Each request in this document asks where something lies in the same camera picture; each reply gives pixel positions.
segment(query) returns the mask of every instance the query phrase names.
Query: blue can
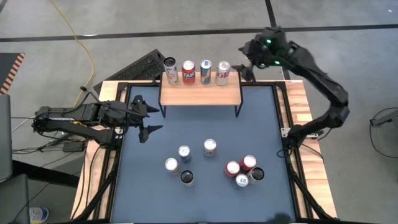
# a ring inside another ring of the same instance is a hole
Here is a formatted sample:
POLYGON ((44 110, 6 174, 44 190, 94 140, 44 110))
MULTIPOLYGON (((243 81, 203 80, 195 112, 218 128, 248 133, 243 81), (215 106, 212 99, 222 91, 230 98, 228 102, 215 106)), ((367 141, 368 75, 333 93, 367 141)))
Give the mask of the blue can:
POLYGON ((211 61, 203 60, 200 62, 200 81, 202 84, 209 84, 211 80, 211 61))
POLYGON ((191 150, 188 146, 180 146, 178 149, 178 154, 181 157, 183 163, 188 163, 191 161, 191 150))

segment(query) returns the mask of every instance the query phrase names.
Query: wooden table edge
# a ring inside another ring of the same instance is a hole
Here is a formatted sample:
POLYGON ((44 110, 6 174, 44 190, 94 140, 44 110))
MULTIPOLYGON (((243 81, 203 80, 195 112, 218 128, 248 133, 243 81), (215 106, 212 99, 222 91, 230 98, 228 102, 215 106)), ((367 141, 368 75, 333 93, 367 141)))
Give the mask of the wooden table edge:
MULTIPOLYGON (((290 110, 292 111, 292 116, 295 124, 303 124, 306 123, 310 120, 312 120, 310 108, 308 105, 308 100, 307 96, 305 93, 305 89, 303 86, 303 81, 301 80, 258 80, 257 82, 284 82, 286 83, 286 89, 287 89, 287 95, 290 103, 290 110)), ((119 83, 152 83, 150 80, 120 80, 120 81, 104 81, 102 84, 101 88, 101 93, 99 95, 99 99, 101 101, 106 101, 106 100, 116 100, 116 97, 118 95, 118 85, 119 83)), ((282 112, 282 117, 285 116, 284 121, 287 120, 286 118, 286 110, 285 110, 285 105, 283 102, 283 99, 281 98, 281 90, 278 89, 278 97, 279 97, 279 103, 280 103, 280 108, 282 112)), ((124 90, 121 94, 121 98, 126 97, 126 91, 124 90)), ((320 148, 318 141, 316 140, 306 140, 304 144, 314 148, 320 153, 320 148)), ((94 141, 89 141, 87 150, 86 150, 86 156, 85 156, 85 161, 86 165, 91 163, 93 154, 95 153, 98 145, 94 141)), ((331 196, 331 191, 330 191, 330 186, 328 183, 328 179, 326 176, 326 171, 325 171, 325 166, 322 162, 322 160, 317 157, 317 155, 314 155, 310 151, 303 149, 302 146, 300 148, 300 153, 301 153, 301 160, 303 163, 303 168, 304 168, 304 174, 305 174, 305 179, 307 182, 307 187, 309 191, 313 194, 314 198, 318 201, 318 203, 323 207, 323 209, 331 216, 336 217, 336 210, 335 206, 333 203, 333 198, 331 196)), ((90 184, 90 190, 87 192, 87 183, 88 183, 88 174, 89 174, 89 166, 85 167, 85 170, 81 170, 81 177, 83 172, 85 172, 85 190, 83 191, 83 196, 82 200, 80 203, 80 206, 76 212, 75 217, 77 217, 85 208, 85 198, 87 196, 87 193, 89 193, 89 201, 90 199, 94 196, 96 191, 98 190, 99 186, 99 181, 100 181, 100 175, 101 175, 101 169, 103 166, 104 162, 104 150, 101 150, 99 154, 95 157, 95 161, 93 164, 93 171, 92 171, 92 176, 91 176, 91 184, 90 184)), ((113 164, 113 157, 114 157, 114 152, 111 154, 111 158, 109 159, 109 166, 108 166, 108 173, 110 171, 110 167, 113 164)), ((80 194, 81 194, 81 187, 82 187, 83 180, 80 178, 79 185, 76 191, 75 195, 75 203, 73 204, 73 209, 72 213, 75 211, 77 203, 80 199, 80 194)), ((302 218, 306 218, 305 214, 305 207, 304 207, 304 202, 303 202, 303 197, 302 194, 300 193, 299 189, 296 188, 297 191, 297 198, 299 202, 299 207, 300 207, 300 213, 302 218)), ((101 201, 101 207, 99 211, 99 218, 104 218, 105 216, 105 211, 106 211, 106 205, 108 202, 108 195, 109 195, 109 188, 103 195, 103 199, 101 201)))

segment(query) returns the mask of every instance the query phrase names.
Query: metal bracket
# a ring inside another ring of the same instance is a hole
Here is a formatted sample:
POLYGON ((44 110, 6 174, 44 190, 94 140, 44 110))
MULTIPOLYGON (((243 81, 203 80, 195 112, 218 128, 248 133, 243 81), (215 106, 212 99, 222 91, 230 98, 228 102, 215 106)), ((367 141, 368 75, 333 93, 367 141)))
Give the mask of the metal bracket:
MULTIPOLYGON (((289 131, 290 131, 290 128, 281 128, 280 129, 280 133, 282 135, 282 138, 286 138, 287 137, 287 133, 289 133, 289 131)), ((319 137, 319 134, 316 134, 316 133, 312 133, 312 134, 308 134, 307 135, 307 138, 310 138, 310 139, 318 139, 318 137, 319 137)))

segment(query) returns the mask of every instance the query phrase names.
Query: aluminum can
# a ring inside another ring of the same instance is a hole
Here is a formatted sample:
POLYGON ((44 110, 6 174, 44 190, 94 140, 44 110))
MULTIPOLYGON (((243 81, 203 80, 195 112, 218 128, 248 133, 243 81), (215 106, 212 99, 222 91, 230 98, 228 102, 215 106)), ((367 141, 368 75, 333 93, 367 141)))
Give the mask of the aluminum can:
POLYGON ((214 141, 214 139, 207 139, 203 145, 204 145, 203 152, 204 152, 205 156, 213 157, 216 155, 217 143, 216 143, 216 141, 214 141))
POLYGON ((180 146, 178 149, 178 154, 181 157, 183 163, 188 163, 191 161, 191 150, 188 146, 180 146))
POLYGON ((217 85, 226 85, 228 84, 229 71, 231 70, 231 66, 228 62, 222 61, 218 63, 217 71, 216 71, 216 84, 217 85))
POLYGON ((186 85, 195 83, 195 64, 191 61, 182 63, 182 81, 186 85))
POLYGON ((241 167, 245 171, 253 169, 257 164, 256 158, 252 155, 247 155, 241 160, 241 167))
POLYGON ((249 184, 255 184, 264 178, 264 171, 260 167, 251 169, 248 174, 249 184))
POLYGON ((181 173, 181 181, 187 187, 193 186, 194 183, 193 173, 189 170, 183 171, 181 173))
POLYGON ((225 165, 225 173, 228 177, 235 177, 240 171, 239 164, 235 161, 229 161, 225 165))
POLYGON ((167 81, 170 85, 178 84, 178 71, 177 64, 175 63, 175 59, 172 57, 165 58, 164 62, 164 70, 167 75, 167 81))
POLYGON ((232 180, 232 186, 236 189, 239 190, 249 184, 249 179, 246 175, 244 174, 238 174, 233 180, 232 180))
POLYGON ((202 84, 207 85, 211 80, 211 61, 203 60, 200 62, 200 81, 202 84))
POLYGON ((166 169, 172 174, 176 175, 178 174, 178 171, 180 170, 178 162, 174 158, 168 158, 166 162, 164 163, 166 166, 166 169))

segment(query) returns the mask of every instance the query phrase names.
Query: wooden board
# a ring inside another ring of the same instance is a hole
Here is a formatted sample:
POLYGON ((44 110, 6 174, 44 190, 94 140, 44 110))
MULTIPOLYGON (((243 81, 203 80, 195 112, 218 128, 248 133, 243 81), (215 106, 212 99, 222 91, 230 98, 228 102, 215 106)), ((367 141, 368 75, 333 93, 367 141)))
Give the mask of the wooden board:
POLYGON ((182 73, 178 73, 177 85, 170 85, 165 73, 162 75, 162 94, 160 104, 167 105, 240 105, 241 92, 239 88, 239 75, 229 73, 227 85, 219 86, 215 82, 216 72, 211 73, 211 82, 204 85, 200 82, 200 72, 195 74, 195 83, 185 85, 182 73))
MULTIPOLYGON (((102 101, 105 100, 116 100, 117 96, 117 88, 118 88, 118 83, 150 83, 151 81, 105 81, 103 82, 103 86, 101 89, 101 94, 99 96, 99 99, 102 101)), ((289 97, 289 103, 290 103, 290 110, 292 112, 293 116, 293 121, 295 124, 305 124, 306 122, 312 120, 311 116, 311 111, 310 107, 308 105, 307 101, 307 96, 305 94, 304 90, 304 84, 300 80, 292 80, 292 81, 272 81, 272 82, 285 82, 286 87, 287 87, 287 95, 289 97)), ((124 101, 125 99, 125 94, 126 91, 122 91, 121 94, 121 99, 120 101, 124 101)), ((289 125, 287 124, 287 117, 286 117, 286 110, 285 110, 285 105, 284 101, 282 98, 282 92, 281 90, 278 90, 278 97, 279 97, 279 103, 280 103, 280 108, 282 112, 282 117, 285 123, 285 126, 288 127, 289 125)), ((312 147, 316 151, 320 152, 319 144, 316 140, 306 140, 304 141, 304 144, 312 147)), ((86 164, 90 164, 92 157, 97 149, 98 145, 94 141, 90 141, 88 148, 86 150, 86 164)), ((98 185, 100 181, 100 175, 101 175, 101 169, 102 165, 104 162, 104 157, 103 157, 104 152, 99 152, 97 153, 95 157, 95 161, 93 164, 93 171, 92 171, 92 179, 91 179, 91 184, 90 184, 90 189, 88 191, 89 198, 92 198, 96 191, 98 190, 98 185)), ((317 200, 317 202, 323 207, 323 209, 331 216, 336 217, 336 210, 335 206, 333 203, 333 199, 331 196, 330 192, 330 187, 328 183, 328 179, 326 176, 326 171, 325 171, 325 166, 323 165, 322 159, 319 157, 319 155, 315 154, 314 152, 308 150, 305 146, 302 146, 300 148, 300 155, 302 159, 302 164, 303 164, 303 169, 304 169, 304 175, 305 179, 307 181, 307 187, 309 191, 312 193, 314 198, 317 200)), ((110 167, 113 164, 113 157, 114 154, 111 154, 111 158, 109 159, 109 169, 108 173, 110 171, 110 167)), ((85 167, 85 175, 88 177, 89 173, 89 166, 85 167)), ((76 197, 75 197, 75 203, 73 205, 73 210, 74 212, 77 203, 80 199, 80 194, 81 194, 81 186, 82 186, 82 178, 80 179, 79 186, 77 188, 76 192, 76 197)), ((85 205, 85 200, 87 196, 87 184, 88 184, 88 178, 85 178, 85 190, 83 191, 83 198, 80 203, 80 207, 76 213, 75 216, 79 215, 83 210, 84 210, 84 205, 85 205)), ((305 218, 305 206, 303 202, 303 196, 300 193, 299 189, 296 188, 297 190, 297 197, 299 201, 299 206, 300 206, 300 211, 302 214, 302 217, 305 218)), ((105 211, 106 211, 106 205, 108 202, 108 194, 109 194, 109 188, 103 195, 102 203, 101 203, 101 208, 99 211, 99 218, 104 218, 105 217, 105 211)))

